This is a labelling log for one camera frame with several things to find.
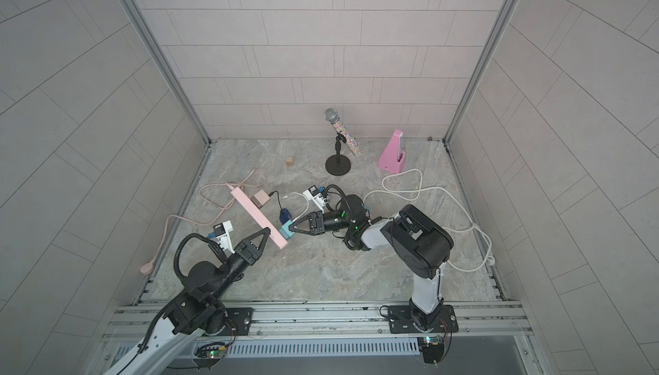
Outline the teal power adapter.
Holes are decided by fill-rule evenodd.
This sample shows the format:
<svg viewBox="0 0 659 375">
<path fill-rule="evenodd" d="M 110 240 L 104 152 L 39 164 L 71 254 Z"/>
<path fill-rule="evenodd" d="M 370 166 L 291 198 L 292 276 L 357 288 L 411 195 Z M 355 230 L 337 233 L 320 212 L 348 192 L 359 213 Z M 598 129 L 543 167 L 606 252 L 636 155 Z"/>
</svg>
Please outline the teal power adapter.
<svg viewBox="0 0 659 375">
<path fill-rule="evenodd" d="M 280 234 L 282 235 L 282 237 L 283 237 L 286 241 L 288 241 L 289 239 L 291 239 L 291 238 L 294 236 L 294 232 L 292 232 L 292 231 L 290 230 L 290 227 L 292 226 L 292 224 L 293 224 L 293 221 L 292 221 L 292 220 L 288 220 L 288 221 L 286 221 L 286 222 L 281 226 L 281 228 L 279 229 Z"/>
</svg>

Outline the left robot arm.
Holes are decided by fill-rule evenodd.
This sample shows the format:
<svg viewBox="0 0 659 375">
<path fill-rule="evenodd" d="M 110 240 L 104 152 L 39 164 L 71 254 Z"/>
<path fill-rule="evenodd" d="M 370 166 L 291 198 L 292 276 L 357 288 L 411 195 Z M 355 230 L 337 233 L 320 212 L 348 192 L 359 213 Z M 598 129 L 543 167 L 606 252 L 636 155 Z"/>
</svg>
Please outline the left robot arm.
<svg viewBox="0 0 659 375">
<path fill-rule="evenodd" d="M 266 227 L 242 239 L 231 256 L 227 256 L 217 242 L 201 234 L 192 233 L 183 238 L 173 259 L 173 270 L 183 290 L 156 313 L 142 341 L 107 373 L 159 374 L 170 368 L 178 354 L 194 345 L 202 335 L 213 336 L 228 330 L 227 341 L 209 342 L 194 351 L 193 368 L 209 371 L 224 359 L 239 334 L 239 327 L 221 298 L 243 277 L 245 270 L 262 257 L 269 236 L 270 229 Z M 209 261 L 201 261 L 188 273 L 183 273 L 180 255 L 192 239 L 208 244 L 221 265 L 217 267 Z"/>
</svg>

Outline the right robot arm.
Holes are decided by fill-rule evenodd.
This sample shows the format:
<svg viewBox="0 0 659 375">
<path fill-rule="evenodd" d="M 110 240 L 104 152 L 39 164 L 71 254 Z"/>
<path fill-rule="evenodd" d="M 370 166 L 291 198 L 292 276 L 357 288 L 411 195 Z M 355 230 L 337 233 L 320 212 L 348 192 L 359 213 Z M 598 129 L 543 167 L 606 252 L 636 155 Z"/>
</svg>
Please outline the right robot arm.
<svg viewBox="0 0 659 375">
<path fill-rule="evenodd" d="M 326 201 L 334 193 L 336 208 L 310 212 L 283 224 L 287 236 L 310 236 L 343 230 L 340 240 L 351 251 L 391 247 L 413 273 L 413 294 L 408 306 L 381 306 L 381 316 L 393 333 L 439 333 L 443 337 L 458 331 L 452 306 L 444 302 L 441 278 L 448 264 L 454 239 L 442 227 L 411 204 L 393 217 L 370 216 L 361 198 L 347 195 L 335 185 L 314 191 L 314 198 Z"/>
</svg>

